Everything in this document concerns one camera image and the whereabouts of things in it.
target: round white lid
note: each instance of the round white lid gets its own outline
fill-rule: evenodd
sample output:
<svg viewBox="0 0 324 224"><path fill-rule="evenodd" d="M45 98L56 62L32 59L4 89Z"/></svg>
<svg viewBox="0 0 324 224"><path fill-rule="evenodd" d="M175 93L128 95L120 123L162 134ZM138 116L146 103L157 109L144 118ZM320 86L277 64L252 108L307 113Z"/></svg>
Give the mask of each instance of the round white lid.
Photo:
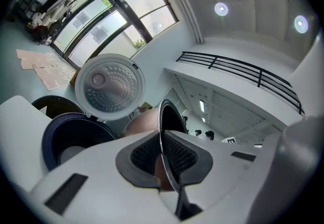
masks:
<svg viewBox="0 0 324 224"><path fill-rule="evenodd" d="M117 120L132 113L143 100L144 75L131 59L99 55L84 64L76 77L75 95L88 117Z"/></svg>

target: paper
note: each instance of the paper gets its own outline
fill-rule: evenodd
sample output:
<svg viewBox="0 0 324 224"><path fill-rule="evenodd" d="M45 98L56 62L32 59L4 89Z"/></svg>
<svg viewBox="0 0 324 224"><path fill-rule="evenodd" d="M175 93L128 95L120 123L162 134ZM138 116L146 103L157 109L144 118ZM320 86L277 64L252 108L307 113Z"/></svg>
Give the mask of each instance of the paper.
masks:
<svg viewBox="0 0 324 224"><path fill-rule="evenodd" d="M17 49L22 69L34 69L47 90L67 86L75 74L74 68L55 54L38 53Z"/></svg>

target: black metal railing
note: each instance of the black metal railing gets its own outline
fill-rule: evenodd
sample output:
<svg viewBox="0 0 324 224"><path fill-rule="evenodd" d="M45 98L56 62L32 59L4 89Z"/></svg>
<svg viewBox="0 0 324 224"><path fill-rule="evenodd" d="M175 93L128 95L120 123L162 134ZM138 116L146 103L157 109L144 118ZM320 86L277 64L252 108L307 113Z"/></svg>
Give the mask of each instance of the black metal railing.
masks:
<svg viewBox="0 0 324 224"><path fill-rule="evenodd" d="M257 87L284 99L299 114L304 113L297 94L293 91L290 83L261 67L229 57L196 52L182 52L182 55L177 59L178 61L203 65L208 69L218 69L245 78L255 83Z"/></svg>

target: ceiling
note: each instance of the ceiling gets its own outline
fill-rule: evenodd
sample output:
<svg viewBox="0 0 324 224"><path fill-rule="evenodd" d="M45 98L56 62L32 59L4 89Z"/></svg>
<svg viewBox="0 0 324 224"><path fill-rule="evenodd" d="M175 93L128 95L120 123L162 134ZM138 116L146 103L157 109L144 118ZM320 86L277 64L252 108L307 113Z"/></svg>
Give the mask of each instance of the ceiling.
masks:
<svg viewBox="0 0 324 224"><path fill-rule="evenodd" d="M239 103L219 93L180 76L176 85L184 92L179 96L188 101L192 112L198 118L206 118L206 123L224 137L235 137L240 143L260 144L269 134L280 133L268 119L245 108ZM205 102L205 113L200 109L199 101Z"/></svg>
<svg viewBox="0 0 324 224"><path fill-rule="evenodd" d="M204 38L225 36L254 41L301 61L312 45L319 21L307 0L189 0ZM226 16L214 11L216 3L228 6ZM303 15L309 29L300 34L294 20Z"/></svg>

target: ceiling light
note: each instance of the ceiling light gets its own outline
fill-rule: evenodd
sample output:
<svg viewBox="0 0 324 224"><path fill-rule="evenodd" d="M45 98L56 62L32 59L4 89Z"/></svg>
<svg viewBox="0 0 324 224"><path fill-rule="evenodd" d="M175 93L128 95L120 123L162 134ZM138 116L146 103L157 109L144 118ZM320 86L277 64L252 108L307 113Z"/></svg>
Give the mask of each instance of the ceiling light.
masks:
<svg viewBox="0 0 324 224"><path fill-rule="evenodd" d="M199 103L200 103L200 109L204 113L205 112L205 103L202 100L200 100Z"/></svg>
<svg viewBox="0 0 324 224"><path fill-rule="evenodd" d="M295 29L302 34L308 30L308 22L304 16L299 15L295 18Z"/></svg>
<svg viewBox="0 0 324 224"><path fill-rule="evenodd" d="M215 12L219 16L226 16L228 13L228 7L224 3L216 3Z"/></svg>

